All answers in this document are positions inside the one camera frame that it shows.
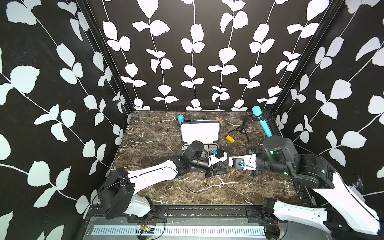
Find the grey jewelry box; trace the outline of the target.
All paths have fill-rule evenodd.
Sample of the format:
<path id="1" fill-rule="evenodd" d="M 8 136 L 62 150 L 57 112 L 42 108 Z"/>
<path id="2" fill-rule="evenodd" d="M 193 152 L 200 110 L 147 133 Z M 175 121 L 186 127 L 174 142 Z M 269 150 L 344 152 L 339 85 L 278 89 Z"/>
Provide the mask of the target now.
<path id="1" fill-rule="evenodd" d="M 219 149 L 221 123 L 217 120 L 183 121 L 180 123 L 182 150 L 186 150 L 193 141 L 204 144 L 207 152 Z"/>

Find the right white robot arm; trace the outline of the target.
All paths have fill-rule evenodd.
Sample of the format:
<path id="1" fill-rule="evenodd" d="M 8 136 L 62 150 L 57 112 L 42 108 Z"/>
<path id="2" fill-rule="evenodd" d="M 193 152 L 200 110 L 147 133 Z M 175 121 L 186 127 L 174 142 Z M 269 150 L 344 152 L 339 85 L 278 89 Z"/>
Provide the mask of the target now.
<path id="1" fill-rule="evenodd" d="M 299 154 L 293 142 L 281 136 L 264 140 L 248 155 L 233 157 L 232 167 L 288 176 L 292 179 L 301 206 L 268 200 L 262 208 L 263 218 L 292 221 L 331 234 L 335 239 L 382 240 L 384 219 L 367 206 L 349 188 L 336 169 L 316 154 Z"/>

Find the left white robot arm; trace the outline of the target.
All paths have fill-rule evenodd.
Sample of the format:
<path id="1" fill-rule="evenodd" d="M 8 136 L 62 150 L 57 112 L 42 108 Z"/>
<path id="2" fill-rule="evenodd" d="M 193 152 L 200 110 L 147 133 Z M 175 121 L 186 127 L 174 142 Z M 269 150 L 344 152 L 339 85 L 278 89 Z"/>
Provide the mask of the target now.
<path id="1" fill-rule="evenodd" d="M 107 220 L 123 214 L 134 215 L 144 222 L 155 216 L 156 207 L 148 197 L 137 193 L 160 182 L 181 178 L 196 168 L 205 171 L 206 178 L 228 174 L 225 161 L 228 154 L 218 148 L 207 151 L 206 145 L 193 141 L 162 164 L 137 171 L 115 170 L 98 190 L 104 216 Z"/>

